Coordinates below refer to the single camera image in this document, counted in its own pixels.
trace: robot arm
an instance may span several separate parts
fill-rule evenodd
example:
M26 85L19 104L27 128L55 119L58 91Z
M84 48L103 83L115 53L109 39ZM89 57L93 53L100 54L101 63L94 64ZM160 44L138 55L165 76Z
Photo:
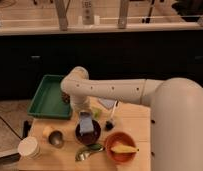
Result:
M61 89L77 109L89 105L87 96L150 106L151 170L203 171L203 88L194 81L92 81L84 68L76 67Z
M86 107L87 96L150 106L151 97L162 82L146 79L89 80L87 71L76 67L64 78L61 89L70 95L71 105L75 109Z

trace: black cable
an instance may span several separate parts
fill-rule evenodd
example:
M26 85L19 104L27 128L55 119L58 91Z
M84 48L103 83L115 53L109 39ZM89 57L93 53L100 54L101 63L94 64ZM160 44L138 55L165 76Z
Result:
M22 140L22 137L20 137L16 131L14 131L14 129L0 116L0 119L5 123L5 125L20 139Z

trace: wooden table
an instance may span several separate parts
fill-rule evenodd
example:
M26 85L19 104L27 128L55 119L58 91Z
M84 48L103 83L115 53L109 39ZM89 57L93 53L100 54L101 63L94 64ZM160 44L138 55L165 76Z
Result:
M134 160L125 165L116 166L107 158L106 152L93 154L82 162L75 162L75 154L83 145L75 138L75 128L78 123L77 113L73 113L71 120L34 119L30 136L39 141L40 155L34 159L21 157L18 162L19 170L67 170L67 171L150 171L150 109L129 103L119 103L115 111L114 129L104 131L105 122L111 110L100 105L96 98L91 98L91 106L102 110L97 119L102 132L98 140L103 144L105 138L115 132L124 131L131 135L136 142L139 152ZM62 131L65 143L61 149L50 145L43 137L45 126L51 125Z

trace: green tray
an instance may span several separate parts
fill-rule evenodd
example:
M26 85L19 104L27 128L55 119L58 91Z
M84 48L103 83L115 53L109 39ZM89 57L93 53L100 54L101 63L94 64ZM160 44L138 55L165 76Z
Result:
M70 104L62 100L60 83L64 76L45 75L34 95L28 114L37 118L70 119Z

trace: banana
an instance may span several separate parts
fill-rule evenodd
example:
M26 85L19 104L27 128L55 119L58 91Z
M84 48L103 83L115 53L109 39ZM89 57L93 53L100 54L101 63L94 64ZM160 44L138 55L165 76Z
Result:
M113 151L114 153L136 153L139 150L133 146L118 144L111 147L111 151Z

